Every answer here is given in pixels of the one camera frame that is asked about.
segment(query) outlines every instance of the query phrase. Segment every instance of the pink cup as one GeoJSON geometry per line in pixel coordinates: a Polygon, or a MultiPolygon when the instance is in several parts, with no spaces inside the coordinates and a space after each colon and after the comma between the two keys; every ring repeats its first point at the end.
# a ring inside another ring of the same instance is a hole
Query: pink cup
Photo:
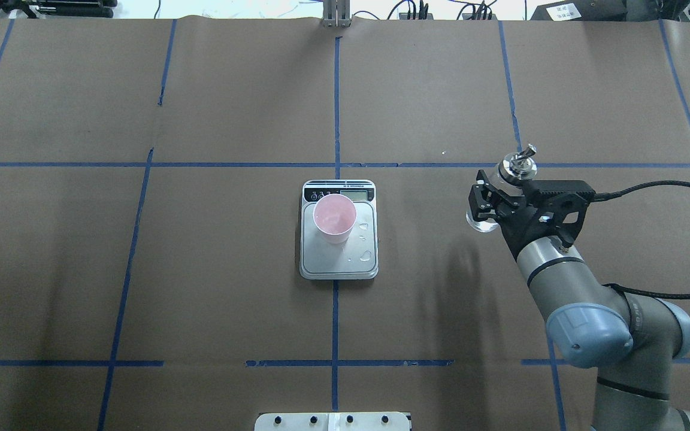
{"type": "Polygon", "coordinates": [[[326,242],[345,242],[356,224],[356,205],[347,196],[326,195],[313,208],[313,222],[326,242]]]}

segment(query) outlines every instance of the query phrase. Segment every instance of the black cable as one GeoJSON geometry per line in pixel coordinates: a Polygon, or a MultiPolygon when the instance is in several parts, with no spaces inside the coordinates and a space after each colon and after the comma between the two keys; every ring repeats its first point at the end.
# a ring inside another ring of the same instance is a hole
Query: black cable
{"type": "Polygon", "coordinates": [[[380,19],[380,17],[376,16],[370,11],[357,11],[356,13],[353,14],[353,16],[356,16],[357,14],[370,14],[371,16],[375,17],[376,19],[380,19]]]}
{"type": "Polygon", "coordinates": [[[674,180],[664,180],[664,181],[652,181],[651,183],[638,184],[637,186],[630,187],[629,189],[624,189],[616,193],[597,193],[593,202],[605,202],[611,199],[616,199],[625,196],[627,193],[632,193],[636,190],[646,189],[648,187],[654,186],[682,186],[690,188],[690,183],[688,181],[674,181],[674,180]]]}
{"type": "Polygon", "coordinates": [[[630,289],[629,287],[619,286],[616,283],[603,284],[606,287],[611,287],[617,292],[630,293],[633,295],[647,296],[649,298],[661,298],[661,299],[690,299],[690,293],[660,293],[660,292],[649,292],[640,291],[638,289],[630,289]]]}
{"type": "MultiPolygon", "coordinates": [[[[397,9],[402,3],[409,3],[411,6],[414,8],[414,12],[417,11],[417,3],[414,3],[414,0],[400,0],[400,2],[395,3],[394,8],[391,9],[391,13],[388,14],[388,17],[386,19],[391,19],[392,13],[395,12],[395,9],[397,9]]],[[[407,12],[407,14],[410,16],[411,15],[411,8],[407,12]]]]}
{"type": "Polygon", "coordinates": [[[465,11],[465,9],[466,9],[468,6],[472,6],[472,7],[473,7],[473,12],[476,12],[476,5],[474,5],[474,4],[472,4],[472,3],[467,3],[467,4],[465,4],[464,6],[462,6],[462,9],[459,9],[459,13],[457,14],[457,18],[456,18],[456,19],[459,19],[459,17],[462,16],[462,12],[465,11]]]}

